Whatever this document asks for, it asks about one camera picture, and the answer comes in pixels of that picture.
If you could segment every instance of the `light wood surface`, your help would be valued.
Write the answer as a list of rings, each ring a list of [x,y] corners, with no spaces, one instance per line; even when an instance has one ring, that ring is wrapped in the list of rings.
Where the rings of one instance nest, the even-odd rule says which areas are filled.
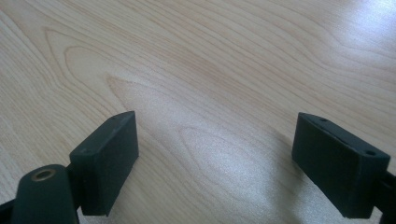
[[[81,223],[343,218],[290,158],[298,112],[392,156],[396,3],[2,0],[0,203],[27,172],[134,110],[140,158]]]

